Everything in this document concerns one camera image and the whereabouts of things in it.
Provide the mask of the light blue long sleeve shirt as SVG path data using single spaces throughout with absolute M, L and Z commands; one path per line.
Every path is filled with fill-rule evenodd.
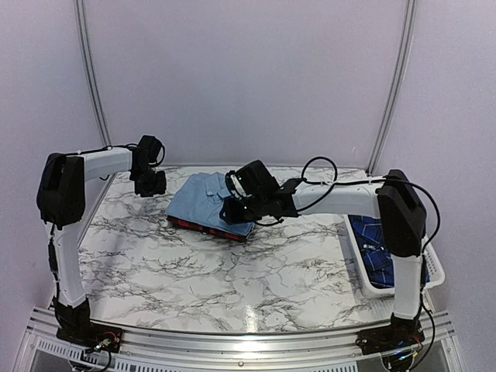
M 229 225 L 220 218 L 223 202 L 231 193 L 226 187 L 225 175 L 197 173 L 191 175 L 176 192 L 167 207 L 167 217 L 175 217 L 228 233 L 251 233 L 252 222 Z

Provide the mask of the red black plaid shirt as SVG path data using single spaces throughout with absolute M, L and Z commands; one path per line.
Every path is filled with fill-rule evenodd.
M 225 232 L 220 229 L 202 226 L 193 222 L 187 222 L 182 219 L 176 219 L 175 217 L 167 217 L 167 221 L 175 228 L 196 231 L 199 233 L 208 234 L 210 236 L 216 236 L 222 239 L 229 239 L 241 243 L 245 243 L 250 236 L 250 232 L 245 235 L 240 235 L 233 232 Z

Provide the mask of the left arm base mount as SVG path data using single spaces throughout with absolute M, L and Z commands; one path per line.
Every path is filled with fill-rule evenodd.
M 109 340 L 110 344 L 103 346 L 102 349 L 117 353 L 120 350 L 123 337 L 123 329 L 110 325 L 94 324 L 89 335 L 85 336 L 82 331 L 70 332 L 59 328 L 57 338 L 69 343 L 85 346 L 91 351 L 95 351 L 98 344 L 104 340 Z

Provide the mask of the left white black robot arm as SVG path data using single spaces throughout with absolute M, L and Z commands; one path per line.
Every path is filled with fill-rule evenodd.
M 82 345 L 98 338 L 98 328 L 90 320 L 78 259 L 78 236 L 87 210 L 86 184 L 127 172 L 140 197 L 162 195 L 167 181 L 158 166 L 165 154 L 161 141 L 144 135 L 138 143 L 52 153 L 46 159 L 36 205 L 49 237 L 49 266 L 56 288 L 53 305 L 60 327 Z

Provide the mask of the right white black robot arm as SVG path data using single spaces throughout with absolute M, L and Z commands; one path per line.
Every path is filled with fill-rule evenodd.
M 310 181 L 305 175 L 279 184 L 261 160 L 225 175 L 228 197 L 220 217 L 230 225 L 277 222 L 303 215 L 345 215 L 357 243 L 363 268 L 380 286 L 393 288 L 389 325 L 362 332 L 361 343 L 378 341 L 399 347 L 424 338 L 419 317 L 428 280 L 425 252 L 427 210 L 420 194 L 427 191 L 398 169 L 383 177 L 358 181 Z

